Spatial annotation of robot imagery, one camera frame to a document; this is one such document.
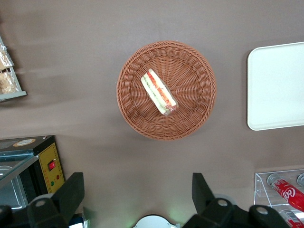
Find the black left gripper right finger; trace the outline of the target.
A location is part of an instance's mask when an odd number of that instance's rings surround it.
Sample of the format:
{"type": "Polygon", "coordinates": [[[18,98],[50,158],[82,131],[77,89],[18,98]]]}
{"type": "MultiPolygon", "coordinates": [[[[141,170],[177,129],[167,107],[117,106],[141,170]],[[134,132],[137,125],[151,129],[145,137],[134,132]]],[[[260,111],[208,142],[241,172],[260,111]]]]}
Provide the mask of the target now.
{"type": "Polygon", "coordinates": [[[249,211],[216,198],[201,173],[192,175],[192,200],[196,209],[185,228],[288,228],[279,213],[263,205],[253,205],[249,211]]]}

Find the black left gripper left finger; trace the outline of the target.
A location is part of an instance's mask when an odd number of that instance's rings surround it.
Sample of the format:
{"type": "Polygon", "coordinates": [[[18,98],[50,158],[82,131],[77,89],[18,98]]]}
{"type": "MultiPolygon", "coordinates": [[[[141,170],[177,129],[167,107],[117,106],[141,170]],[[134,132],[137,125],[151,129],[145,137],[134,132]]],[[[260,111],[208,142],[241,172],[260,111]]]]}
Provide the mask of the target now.
{"type": "Polygon", "coordinates": [[[39,196],[19,211],[0,207],[2,228],[67,228],[85,196],[84,175],[73,173],[50,197],[39,196]]]}

